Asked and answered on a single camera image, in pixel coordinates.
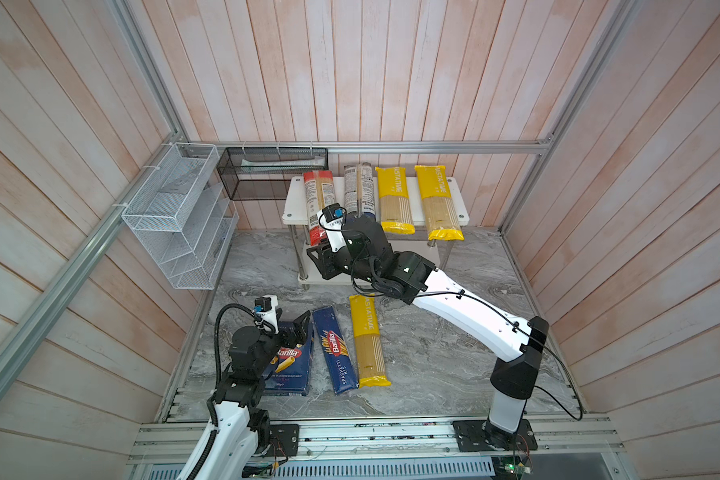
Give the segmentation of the blue-end spaghetti bag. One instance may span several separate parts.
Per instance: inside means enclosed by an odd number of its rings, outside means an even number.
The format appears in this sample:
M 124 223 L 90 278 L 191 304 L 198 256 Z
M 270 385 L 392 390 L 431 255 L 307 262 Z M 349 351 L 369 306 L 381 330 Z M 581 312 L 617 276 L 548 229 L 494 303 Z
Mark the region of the blue-end spaghetti bag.
M 344 207 L 348 215 L 376 219 L 373 172 L 367 162 L 344 167 Z

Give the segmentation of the red-end spaghetti bag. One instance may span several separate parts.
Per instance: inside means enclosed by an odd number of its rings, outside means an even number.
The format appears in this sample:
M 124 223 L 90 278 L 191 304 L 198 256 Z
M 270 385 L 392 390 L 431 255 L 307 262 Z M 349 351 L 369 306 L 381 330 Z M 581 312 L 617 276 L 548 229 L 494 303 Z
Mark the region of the red-end spaghetti bag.
M 308 214 L 309 241 L 315 246 L 326 237 L 325 230 L 319 224 L 322 210 L 337 202 L 333 174 L 330 170 L 313 170 L 303 174 L 305 198 Z

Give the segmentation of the yellow Pastatime spaghetti bag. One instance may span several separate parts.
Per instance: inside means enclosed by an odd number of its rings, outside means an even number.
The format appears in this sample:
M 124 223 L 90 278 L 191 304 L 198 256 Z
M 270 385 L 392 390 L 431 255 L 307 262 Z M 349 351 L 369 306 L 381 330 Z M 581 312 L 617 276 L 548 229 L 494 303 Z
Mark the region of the yellow Pastatime spaghetti bag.
M 377 167 L 376 173 L 383 230 L 386 233 L 414 234 L 406 170 L 402 167 Z
M 349 301 L 359 387 L 388 387 L 391 381 L 386 373 L 374 299 L 353 295 Z
M 415 172 L 430 241 L 462 241 L 450 187 L 443 165 L 416 165 Z

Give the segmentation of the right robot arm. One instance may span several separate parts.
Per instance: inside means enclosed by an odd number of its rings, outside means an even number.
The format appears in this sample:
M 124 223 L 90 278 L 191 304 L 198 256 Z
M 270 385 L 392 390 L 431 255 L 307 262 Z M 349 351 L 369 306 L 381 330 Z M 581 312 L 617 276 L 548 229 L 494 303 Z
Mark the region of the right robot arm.
M 518 432 L 541 368 L 549 323 L 512 315 L 451 279 L 413 251 L 396 251 L 380 223 L 348 215 L 337 204 L 317 214 L 325 232 L 307 250 L 325 280 L 347 275 L 356 292 L 388 297 L 436 314 L 487 346 L 496 356 L 488 433 Z

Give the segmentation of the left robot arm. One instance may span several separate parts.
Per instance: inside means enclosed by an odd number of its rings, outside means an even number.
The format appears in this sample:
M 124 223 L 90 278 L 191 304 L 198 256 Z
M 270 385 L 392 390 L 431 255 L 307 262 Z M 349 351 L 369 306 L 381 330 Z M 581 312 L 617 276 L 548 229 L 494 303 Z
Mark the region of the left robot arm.
M 229 362 L 221 362 L 220 327 L 224 314 L 238 310 L 253 323 L 234 332 Z M 311 312 L 279 325 L 282 309 L 274 295 L 255 299 L 253 308 L 229 303 L 219 310 L 213 330 L 215 386 L 206 400 L 209 421 L 190 454 L 180 479 L 247 479 L 272 475 L 289 459 L 272 434 L 269 412 L 258 407 L 266 373 L 282 348 L 311 339 Z

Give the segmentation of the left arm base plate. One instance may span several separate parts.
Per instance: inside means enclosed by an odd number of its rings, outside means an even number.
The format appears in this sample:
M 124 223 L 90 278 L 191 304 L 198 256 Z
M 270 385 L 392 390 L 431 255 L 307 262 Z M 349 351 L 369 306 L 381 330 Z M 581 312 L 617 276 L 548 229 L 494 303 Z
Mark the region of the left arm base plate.
M 254 457 L 290 458 L 297 455 L 300 426 L 297 423 L 274 424 L 269 432 L 259 435 Z

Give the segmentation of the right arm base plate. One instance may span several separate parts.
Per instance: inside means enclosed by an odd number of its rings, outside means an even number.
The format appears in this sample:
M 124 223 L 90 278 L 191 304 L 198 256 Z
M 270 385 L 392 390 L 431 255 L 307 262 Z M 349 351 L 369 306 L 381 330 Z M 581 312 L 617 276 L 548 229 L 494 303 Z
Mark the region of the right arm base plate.
M 460 452 L 528 452 L 538 449 L 530 422 L 522 418 L 514 433 L 493 426 L 488 420 L 453 421 Z

